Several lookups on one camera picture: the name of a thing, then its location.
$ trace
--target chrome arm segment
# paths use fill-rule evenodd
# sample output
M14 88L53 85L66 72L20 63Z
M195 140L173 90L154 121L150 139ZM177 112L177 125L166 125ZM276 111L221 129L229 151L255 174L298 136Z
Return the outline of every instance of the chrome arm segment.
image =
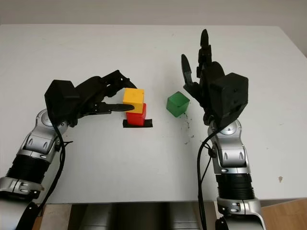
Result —
M67 127L67 122L62 122L58 129L63 134ZM36 116L35 127L23 141L7 175L0 178L0 229L27 228L26 219L36 208L31 200L44 190L44 174L60 149L45 109Z
M208 133L215 129L209 126ZM214 173L219 183L218 211L223 214L216 229L266 230L261 215L260 201L254 197L250 168L245 146L241 141L242 126L238 120L231 123L211 141L216 158Z

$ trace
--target green cube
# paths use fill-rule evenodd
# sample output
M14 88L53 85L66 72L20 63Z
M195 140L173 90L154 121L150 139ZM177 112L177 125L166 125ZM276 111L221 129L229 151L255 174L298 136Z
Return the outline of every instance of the green cube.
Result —
M178 91L167 99L166 109L178 117L187 110L189 102L190 99Z

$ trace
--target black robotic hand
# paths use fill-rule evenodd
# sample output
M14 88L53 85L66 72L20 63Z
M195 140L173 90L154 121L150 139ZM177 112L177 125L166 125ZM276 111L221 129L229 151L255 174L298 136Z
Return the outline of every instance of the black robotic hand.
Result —
M216 128L226 127L234 122L248 103L248 79L235 73L225 75L222 66L212 62L208 32L201 33L201 49L198 53L197 78L191 78L187 57L181 55L181 66L185 80L184 89L194 97L205 111L204 123L215 121Z
M69 80L53 80L45 93L48 116L58 126L67 121L71 127L86 115L110 114L112 111L134 109L129 104L106 104L104 97L112 97L122 88L136 88L129 78L116 70L104 77L91 77L77 87Z

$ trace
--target yellow cube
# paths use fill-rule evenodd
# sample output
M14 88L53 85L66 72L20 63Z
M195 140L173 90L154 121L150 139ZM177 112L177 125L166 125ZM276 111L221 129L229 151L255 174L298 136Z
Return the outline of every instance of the yellow cube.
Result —
M141 114L143 112L144 90L125 88L123 104L132 104L133 110L129 113Z

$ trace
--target wooden floor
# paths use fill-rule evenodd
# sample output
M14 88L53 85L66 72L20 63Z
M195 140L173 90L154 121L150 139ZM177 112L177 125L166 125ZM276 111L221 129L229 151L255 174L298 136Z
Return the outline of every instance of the wooden floor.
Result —
M307 230L307 199L290 201L262 208L267 230ZM40 230L42 217L33 230Z

